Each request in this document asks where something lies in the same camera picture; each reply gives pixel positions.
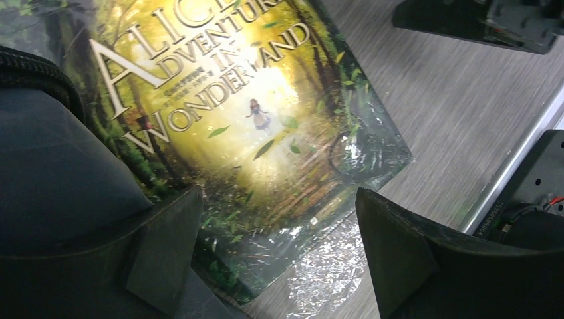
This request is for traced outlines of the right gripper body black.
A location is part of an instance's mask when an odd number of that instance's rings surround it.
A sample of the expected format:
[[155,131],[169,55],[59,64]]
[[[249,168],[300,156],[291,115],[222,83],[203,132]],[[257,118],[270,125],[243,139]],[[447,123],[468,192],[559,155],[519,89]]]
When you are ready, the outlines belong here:
[[411,0],[396,6],[394,27],[545,55],[563,36],[563,2]]

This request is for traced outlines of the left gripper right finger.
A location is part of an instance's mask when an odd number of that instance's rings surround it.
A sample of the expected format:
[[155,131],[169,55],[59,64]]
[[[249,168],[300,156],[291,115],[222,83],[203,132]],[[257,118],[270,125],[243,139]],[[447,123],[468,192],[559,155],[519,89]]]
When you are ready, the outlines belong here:
[[365,188],[356,214],[382,318],[562,318],[563,218],[519,217],[502,242]]

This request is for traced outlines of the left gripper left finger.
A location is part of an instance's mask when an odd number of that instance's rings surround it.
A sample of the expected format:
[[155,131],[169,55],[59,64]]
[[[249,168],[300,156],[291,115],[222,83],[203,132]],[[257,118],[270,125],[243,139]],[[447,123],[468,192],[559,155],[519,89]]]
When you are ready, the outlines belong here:
[[41,251],[1,257],[2,318],[242,318],[191,269],[202,214],[193,187]]

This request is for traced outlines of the black student backpack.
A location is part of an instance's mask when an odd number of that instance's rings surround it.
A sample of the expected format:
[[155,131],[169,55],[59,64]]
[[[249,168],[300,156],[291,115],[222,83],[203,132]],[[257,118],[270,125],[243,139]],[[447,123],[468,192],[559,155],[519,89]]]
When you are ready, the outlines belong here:
[[23,255],[151,208],[86,127],[80,95],[49,60],[1,48],[1,254]]

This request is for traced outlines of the dark green fantasy book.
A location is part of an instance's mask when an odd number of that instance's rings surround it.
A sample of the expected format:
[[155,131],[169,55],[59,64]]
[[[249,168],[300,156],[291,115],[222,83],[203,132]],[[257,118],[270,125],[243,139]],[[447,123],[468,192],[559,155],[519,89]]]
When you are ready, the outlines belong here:
[[150,199],[201,187],[196,266],[240,305],[412,160],[320,1],[2,1],[1,44],[67,74]]

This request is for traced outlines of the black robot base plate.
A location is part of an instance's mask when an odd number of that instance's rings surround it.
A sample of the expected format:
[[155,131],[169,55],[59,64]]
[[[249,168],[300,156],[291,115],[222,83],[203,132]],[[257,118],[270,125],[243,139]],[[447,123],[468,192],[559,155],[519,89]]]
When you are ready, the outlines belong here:
[[563,130],[541,135],[473,236],[524,249],[563,248]]

